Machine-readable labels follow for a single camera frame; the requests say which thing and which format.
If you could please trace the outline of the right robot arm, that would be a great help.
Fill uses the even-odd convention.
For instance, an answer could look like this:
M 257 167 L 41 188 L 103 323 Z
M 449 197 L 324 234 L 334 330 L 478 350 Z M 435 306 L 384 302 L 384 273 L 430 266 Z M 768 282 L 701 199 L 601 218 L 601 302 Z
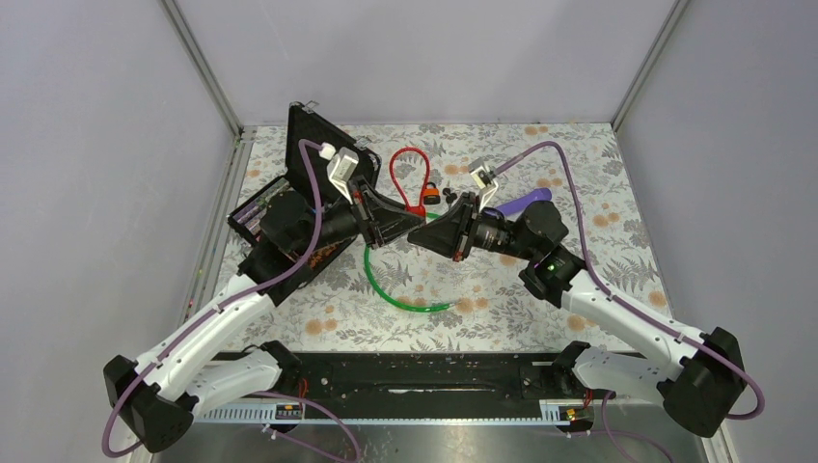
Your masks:
M 536 299 L 595 322 L 636 356 L 573 341 L 558 358 L 553 382 L 576 397 L 586 389 L 660 405 L 682 428 L 711 438 L 748 385 L 740 344 L 721 327 L 706 333 L 617 295 L 579 256 L 561 245 L 568 229 L 550 201 L 530 203 L 515 220 L 479 209 L 464 194 L 445 214 L 408 235 L 410 243 L 461 261 L 475 248 L 524 259 L 519 277 Z

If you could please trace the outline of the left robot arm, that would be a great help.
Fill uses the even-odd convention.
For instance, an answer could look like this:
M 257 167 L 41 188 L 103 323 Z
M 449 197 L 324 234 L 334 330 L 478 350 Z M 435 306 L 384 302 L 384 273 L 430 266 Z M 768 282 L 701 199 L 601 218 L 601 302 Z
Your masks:
M 333 250 L 361 235 L 370 247 L 388 244 L 421 226 L 422 204 L 396 202 L 375 191 L 362 177 L 352 178 L 344 194 L 325 203 L 317 185 L 307 193 L 268 188 L 267 201 L 252 199 L 259 213 L 259 235 L 226 285 L 167 339 L 134 360 L 118 355 L 103 369 L 112 414 L 103 432 L 109 457 L 125 455 L 110 446 L 113 422 L 121 420 L 136 444 L 159 453 L 175 444 L 201 415 L 234 399 L 270 390 L 293 393 L 299 371 L 288 352 L 270 342 L 244 362 L 206 369 L 234 336 L 268 309 L 308 283 L 327 265 Z

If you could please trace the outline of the black keys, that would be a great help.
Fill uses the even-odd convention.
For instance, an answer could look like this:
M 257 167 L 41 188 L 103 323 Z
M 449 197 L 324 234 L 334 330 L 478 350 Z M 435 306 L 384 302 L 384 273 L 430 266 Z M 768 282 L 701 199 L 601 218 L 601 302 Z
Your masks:
M 441 190 L 441 197 L 448 206 L 451 206 L 457 201 L 458 194 L 454 192 L 451 188 L 446 187 Z

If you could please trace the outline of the orange black padlock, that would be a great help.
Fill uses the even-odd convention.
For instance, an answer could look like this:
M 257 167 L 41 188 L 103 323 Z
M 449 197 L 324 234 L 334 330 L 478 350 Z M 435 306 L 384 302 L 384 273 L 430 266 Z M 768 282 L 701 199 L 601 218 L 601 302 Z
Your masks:
M 422 201 L 424 205 L 436 205 L 442 201 L 439 188 L 434 182 L 428 182 L 422 191 Z

